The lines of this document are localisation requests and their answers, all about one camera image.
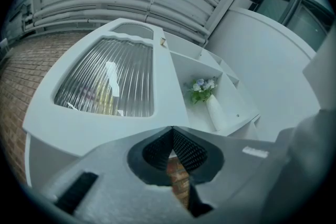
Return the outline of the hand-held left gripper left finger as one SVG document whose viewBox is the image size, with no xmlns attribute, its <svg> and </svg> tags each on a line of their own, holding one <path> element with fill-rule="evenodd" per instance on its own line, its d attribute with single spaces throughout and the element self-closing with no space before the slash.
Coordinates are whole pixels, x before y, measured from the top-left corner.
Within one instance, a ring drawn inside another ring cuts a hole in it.
<svg viewBox="0 0 336 224">
<path fill-rule="evenodd" d="M 189 223 L 166 174 L 170 131 L 161 127 L 101 144 L 30 197 L 56 223 Z"/>
</svg>

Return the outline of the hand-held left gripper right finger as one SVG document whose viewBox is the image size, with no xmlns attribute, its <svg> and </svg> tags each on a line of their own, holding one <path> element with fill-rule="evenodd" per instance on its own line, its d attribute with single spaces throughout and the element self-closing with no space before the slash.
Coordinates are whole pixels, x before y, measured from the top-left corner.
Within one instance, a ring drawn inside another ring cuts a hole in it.
<svg viewBox="0 0 336 224">
<path fill-rule="evenodd" d="M 264 207 L 286 163 L 291 129 L 275 142 L 219 136 L 172 128 L 191 163 L 189 210 L 172 214 L 173 223 L 263 223 Z"/>
</svg>

